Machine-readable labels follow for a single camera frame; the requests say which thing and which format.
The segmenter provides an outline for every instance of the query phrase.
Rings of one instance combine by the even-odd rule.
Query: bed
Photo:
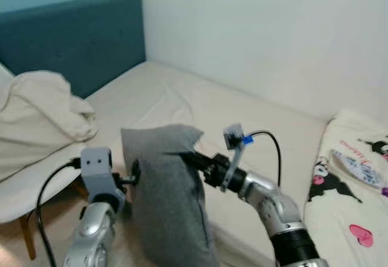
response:
[[[267,129],[281,146],[282,189],[303,211],[324,122],[154,60],[146,60],[141,0],[81,0],[0,17],[0,62],[13,73],[60,72],[95,108],[99,131],[87,146],[108,146],[124,168],[120,128],[191,124],[205,132],[197,150],[229,155],[222,130],[239,122]],[[276,151],[261,138],[241,166],[276,180]],[[206,186],[220,259],[231,266],[273,266],[258,215],[232,193]]]

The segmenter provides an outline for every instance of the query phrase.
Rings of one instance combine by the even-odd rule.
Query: black cable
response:
[[[281,152],[280,152],[280,147],[279,147],[278,141],[276,140],[275,136],[272,133],[270,133],[266,130],[259,130],[257,132],[248,133],[247,137],[249,137],[249,136],[254,137],[255,135],[269,135],[271,137],[271,139],[273,140],[273,142],[275,143],[276,150],[278,151],[278,186],[280,188],[280,184],[281,184]]]
[[[47,187],[47,185],[49,184],[50,180],[58,172],[60,172],[61,170],[63,170],[66,167],[73,167],[75,169],[79,169],[81,167],[81,159],[80,158],[73,159],[72,161],[66,163],[65,165],[62,165],[61,167],[57,168],[57,170],[55,170],[54,172],[51,173],[50,176],[48,176],[48,178],[44,182],[44,184],[43,184],[43,186],[41,188],[41,191],[40,191],[40,193],[38,195],[38,200],[36,202],[36,208],[35,208],[35,211],[36,211],[36,225],[38,226],[39,232],[41,234],[42,241],[43,241],[44,247],[46,249],[47,257],[48,257],[48,260],[50,261],[51,267],[56,267],[56,262],[55,262],[55,257],[54,257],[54,254],[53,254],[53,250],[51,249],[51,245],[50,245],[49,239],[47,238],[46,231],[44,230],[43,219],[42,219],[42,214],[41,214],[41,201],[42,201],[42,196],[43,196],[44,189]]]

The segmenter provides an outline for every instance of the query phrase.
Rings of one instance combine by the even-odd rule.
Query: upholstered headboard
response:
[[[0,63],[59,72],[87,97],[144,62],[141,0],[78,0],[0,14]]]

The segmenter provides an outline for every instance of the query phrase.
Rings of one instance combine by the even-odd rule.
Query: wooden bed leg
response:
[[[22,233],[25,241],[25,245],[28,250],[28,254],[31,260],[36,258],[34,240],[31,234],[30,226],[28,225],[28,215],[25,214],[22,217],[19,217],[20,227],[22,228]]]
[[[87,192],[85,186],[82,184],[80,178],[76,178],[71,184],[70,187],[74,189],[83,199],[87,200],[89,193]]]

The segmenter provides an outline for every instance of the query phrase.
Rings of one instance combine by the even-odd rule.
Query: pink heart print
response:
[[[313,184],[314,185],[321,185],[324,182],[325,182],[325,178],[323,178],[321,176],[315,175],[314,178],[313,178]]]
[[[365,246],[368,248],[372,247],[373,235],[370,231],[358,225],[350,225],[349,229],[352,232],[352,234],[357,238],[358,243],[360,243],[361,246]]]

